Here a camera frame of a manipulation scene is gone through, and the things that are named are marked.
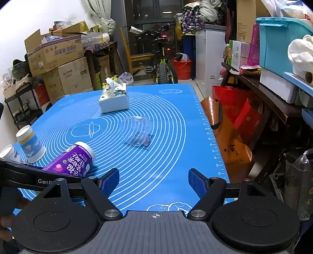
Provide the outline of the person's left hand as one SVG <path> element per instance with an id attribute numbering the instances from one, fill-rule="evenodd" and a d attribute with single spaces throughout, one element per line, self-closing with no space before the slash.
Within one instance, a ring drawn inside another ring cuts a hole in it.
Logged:
<path id="1" fill-rule="evenodd" d="M 19 199 L 19 202 L 18 202 L 16 208 L 17 209 L 23 209 L 29 203 L 30 203 L 30 200 L 26 199 L 25 197 L 21 197 Z M 6 242 L 9 242 L 12 240 L 13 234 L 12 234 L 12 231 L 10 230 L 10 228 L 12 226 L 12 222 L 13 222 L 14 218 L 15 218 L 14 213 L 1 216 L 1 226 L 3 227 L 3 229 L 1 229 L 1 232 L 0 232 L 1 240 L 6 241 Z"/>

